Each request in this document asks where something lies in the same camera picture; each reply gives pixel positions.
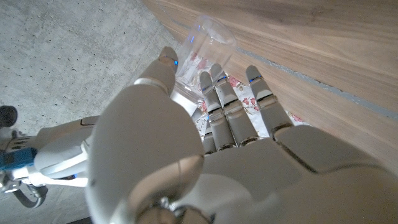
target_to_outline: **wood grain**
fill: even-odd
[[[145,4],[148,2],[154,0],[144,0]],[[165,13],[163,16],[168,16],[158,4],[155,6],[150,7],[155,15],[163,12]],[[183,42],[188,35],[189,30],[177,25],[171,19],[166,19],[162,23],[180,42]],[[372,154],[390,169],[398,172],[397,121],[240,52],[233,54],[225,70],[234,77],[243,78],[246,67],[252,64],[258,67],[285,109],[315,127]]]
[[[157,2],[186,26],[215,17],[242,49],[398,112],[397,1]]]

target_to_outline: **robot finger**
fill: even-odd
[[[211,129],[209,120],[207,120],[206,122],[205,137],[203,138],[203,148],[205,149],[205,154],[211,154],[217,151],[213,137],[213,130]]]
[[[269,135],[274,138],[279,130],[293,126],[277,97],[271,92],[268,84],[254,65],[248,66],[246,76]]]
[[[208,72],[202,72],[200,74],[200,88],[205,96],[208,120],[217,151],[235,147],[234,137]]]
[[[214,67],[217,67],[218,69],[221,68],[220,65],[214,64],[211,71],[216,70]],[[219,74],[217,81],[215,81],[215,88],[236,144],[238,146],[245,146],[250,142],[258,140],[259,137],[257,132],[250,122],[242,103],[239,101],[235,91],[229,84],[228,77],[224,71],[221,71]]]

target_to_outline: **cable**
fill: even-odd
[[[49,191],[48,188],[46,186],[36,187],[33,184],[28,184],[27,188],[37,198],[35,202],[27,198],[26,195],[21,190],[14,191],[13,194],[18,199],[18,201],[20,201],[20,203],[27,208],[37,208],[41,206],[45,200],[47,192]]]

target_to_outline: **blue component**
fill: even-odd
[[[219,80],[217,80],[217,82],[219,82],[219,81],[223,80],[224,78],[226,78],[226,76],[224,76],[223,78],[220,78]]]
[[[0,170],[14,170],[33,165],[37,150],[27,147],[0,155]]]
[[[260,78],[260,77],[261,77],[261,75],[259,75],[259,76],[256,77],[256,78]],[[256,78],[253,78],[253,79],[249,80],[249,82],[253,82],[253,80],[255,80]]]

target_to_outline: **black knob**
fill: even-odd
[[[0,128],[11,127],[17,121],[18,112],[13,106],[0,106]]]

